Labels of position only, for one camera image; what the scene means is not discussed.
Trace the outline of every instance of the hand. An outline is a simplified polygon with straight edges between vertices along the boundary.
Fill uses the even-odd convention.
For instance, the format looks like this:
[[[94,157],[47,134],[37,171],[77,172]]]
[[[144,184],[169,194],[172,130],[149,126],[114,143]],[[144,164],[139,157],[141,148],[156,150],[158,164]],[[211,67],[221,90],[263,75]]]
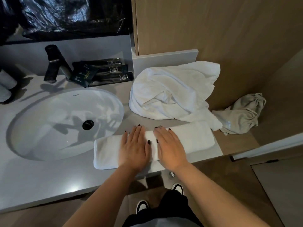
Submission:
[[[178,169],[189,164],[183,145],[171,129],[157,127],[154,129],[154,135],[158,140],[159,160],[166,169],[177,173]]]
[[[136,173],[147,166],[151,157],[151,146],[144,135],[145,128],[140,125],[134,126],[128,137],[127,132],[124,132],[119,151],[119,166],[129,167]]]

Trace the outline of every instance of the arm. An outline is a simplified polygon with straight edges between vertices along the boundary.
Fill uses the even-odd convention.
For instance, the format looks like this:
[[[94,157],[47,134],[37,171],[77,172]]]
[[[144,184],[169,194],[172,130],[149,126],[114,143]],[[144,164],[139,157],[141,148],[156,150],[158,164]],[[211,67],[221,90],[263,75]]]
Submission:
[[[74,213],[63,227],[113,226],[130,183],[149,163],[151,147],[144,139],[145,129],[135,126],[123,134],[119,167]]]
[[[269,227],[222,187],[186,160],[184,148],[172,130],[155,128],[158,155],[166,169],[173,171],[189,189],[203,216],[214,227]]]

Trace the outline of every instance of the black pants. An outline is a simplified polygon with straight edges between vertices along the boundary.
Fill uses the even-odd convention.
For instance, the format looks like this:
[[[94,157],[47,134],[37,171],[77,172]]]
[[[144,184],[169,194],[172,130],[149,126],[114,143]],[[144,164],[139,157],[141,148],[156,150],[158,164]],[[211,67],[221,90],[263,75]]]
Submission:
[[[128,216],[122,227],[129,227],[148,222],[152,219],[167,217],[185,218],[203,227],[202,223],[188,206],[187,197],[176,190],[167,191],[157,208],[143,209],[138,214]]]

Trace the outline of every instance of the sneaker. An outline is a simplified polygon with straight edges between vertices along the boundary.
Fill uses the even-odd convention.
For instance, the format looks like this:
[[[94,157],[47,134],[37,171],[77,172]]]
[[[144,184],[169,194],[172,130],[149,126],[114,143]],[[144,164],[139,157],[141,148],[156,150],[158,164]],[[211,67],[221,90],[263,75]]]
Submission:
[[[182,187],[179,183],[175,183],[175,184],[172,186],[172,190],[176,190],[176,191],[178,191],[180,194],[184,195],[183,187]]]
[[[149,208],[148,202],[146,200],[141,200],[137,204],[136,214],[139,213],[141,210],[148,209],[148,208]]]

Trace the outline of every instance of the black drain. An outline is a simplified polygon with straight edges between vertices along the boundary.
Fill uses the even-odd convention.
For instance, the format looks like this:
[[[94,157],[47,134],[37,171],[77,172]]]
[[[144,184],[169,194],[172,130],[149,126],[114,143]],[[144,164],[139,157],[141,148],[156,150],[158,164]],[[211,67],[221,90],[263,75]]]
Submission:
[[[86,120],[83,124],[82,124],[82,128],[84,130],[90,130],[92,129],[94,126],[94,122],[92,120]]]

